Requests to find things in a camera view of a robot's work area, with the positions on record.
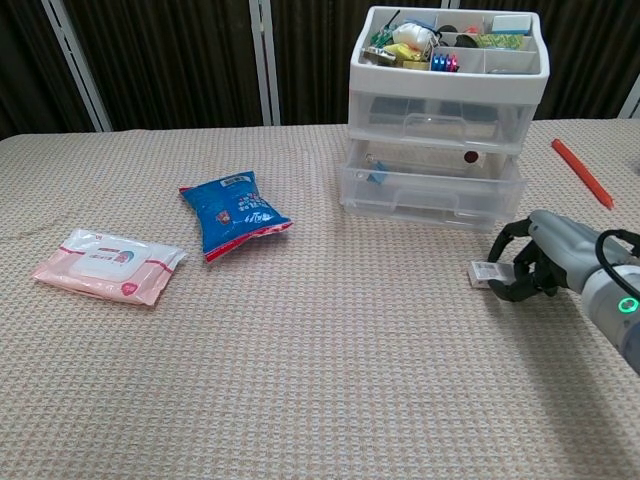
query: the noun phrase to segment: dark curtain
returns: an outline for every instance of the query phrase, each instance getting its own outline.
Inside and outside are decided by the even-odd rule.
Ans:
[[[2,0],[0,55],[0,139],[93,131],[39,0]]]
[[[462,0],[540,15],[551,76],[536,118],[617,117],[640,73],[638,0]]]
[[[349,61],[373,5],[438,8],[440,0],[271,0],[283,125],[346,123]]]
[[[262,125],[247,1],[65,4],[115,130]]]

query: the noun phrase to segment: storage organizer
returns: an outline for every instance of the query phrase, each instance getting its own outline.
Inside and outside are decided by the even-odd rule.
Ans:
[[[443,33],[459,70],[372,65],[362,56],[398,10],[372,7],[351,57],[349,136],[341,202],[349,212],[489,230],[513,218],[525,187],[517,159],[549,76],[535,13],[402,8]],[[519,50],[452,46],[469,26],[491,33],[496,15],[528,15]],[[467,34],[477,38],[478,34]],[[467,163],[467,152],[478,160]]]

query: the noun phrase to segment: table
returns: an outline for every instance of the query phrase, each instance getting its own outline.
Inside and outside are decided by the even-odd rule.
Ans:
[[[640,231],[638,138],[637,121],[534,122],[519,216]],[[0,477],[640,477],[640,382],[579,298],[471,289],[500,226],[345,214],[345,150],[339,125],[1,142]],[[247,169],[295,224],[207,266],[178,187]],[[78,227],[189,255],[155,308],[35,284]]]

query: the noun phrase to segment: orange marker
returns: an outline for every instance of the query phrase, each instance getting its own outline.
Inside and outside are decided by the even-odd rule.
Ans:
[[[567,146],[557,138],[551,142],[553,149],[558,152],[564,161],[576,172],[576,175],[580,177],[580,180],[589,187],[589,190],[596,196],[596,198],[607,207],[609,210],[613,208],[613,198],[607,193],[607,191],[600,185],[600,182],[596,180],[596,177],[591,175],[591,172],[584,166],[584,164],[576,157]]]

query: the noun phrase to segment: blue plastic bag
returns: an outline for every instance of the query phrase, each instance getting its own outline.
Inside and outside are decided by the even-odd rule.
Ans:
[[[200,220],[202,251],[207,262],[250,238],[278,233],[293,225],[260,197],[253,172],[181,188],[180,193]]]

